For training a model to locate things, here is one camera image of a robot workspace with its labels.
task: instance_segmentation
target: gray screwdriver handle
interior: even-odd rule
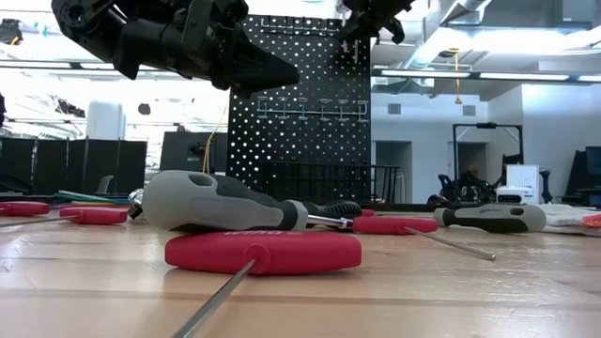
[[[302,230],[308,217],[301,202],[277,201],[232,177],[179,170],[148,182],[142,209],[154,226],[193,232]]]
[[[460,209],[438,208],[434,218],[439,226],[461,225],[489,233],[540,232],[547,224],[545,212],[536,206],[488,204]]]

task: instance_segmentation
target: t-handle hex key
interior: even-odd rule
[[[497,256],[470,248],[466,245],[427,234],[438,229],[436,220],[411,217],[357,217],[353,220],[330,219],[309,215],[308,223],[335,226],[341,230],[352,229],[353,232],[372,235],[406,235],[407,233],[433,239],[439,243],[474,254],[480,258],[494,261]]]
[[[114,225],[128,219],[126,209],[109,207],[67,207],[59,211],[59,217],[35,219],[31,221],[4,223],[0,228],[27,224],[71,221],[78,224]]]
[[[361,243],[324,232],[238,231],[173,238],[165,262],[183,269],[234,273],[175,334],[193,337],[247,274],[303,275],[357,267]]]
[[[45,215],[50,212],[50,205],[41,202],[1,202],[0,216],[31,217]]]

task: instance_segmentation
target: yellow cable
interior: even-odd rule
[[[459,51],[455,53],[455,71],[459,71]],[[457,99],[455,99],[456,104],[463,104],[461,98],[459,98],[459,92],[461,89],[461,81],[457,78]]]
[[[219,129],[219,127],[221,127],[222,121],[223,121],[223,118],[225,117],[226,112],[227,112],[227,104],[223,108],[222,118],[219,119],[219,123],[217,124],[217,127],[215,127],[215,130],[208,136],[207,148],[205,149],[205,158],[203,159],[203,173],[206,173],[207,169],[208,169],[208,153],[210,152],[210,143],[213,141],[213,136],[217,132],[217,129]]]

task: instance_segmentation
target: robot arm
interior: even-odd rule
[[[135,80],[141,65],[211,80],[242,96],[299,81],[242,31],[244,0],[53,0],[60,30]]]
[[[393,42],[401,43],[405,40],[405,31],[394,16],[402,10],[410,11],[413,1],[415,0],[342,0],[352,14],[340,30],[338,38],[377,38],[380,29],[386,28],[393,33]]]

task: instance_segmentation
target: white cloth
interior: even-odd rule
[[[583,217],[600,214],[601,211],[567,205],[540,205],[538,207],[547,216],[547,225],[543,232],[601,237],[601,228],[586,226],[582,222]]]

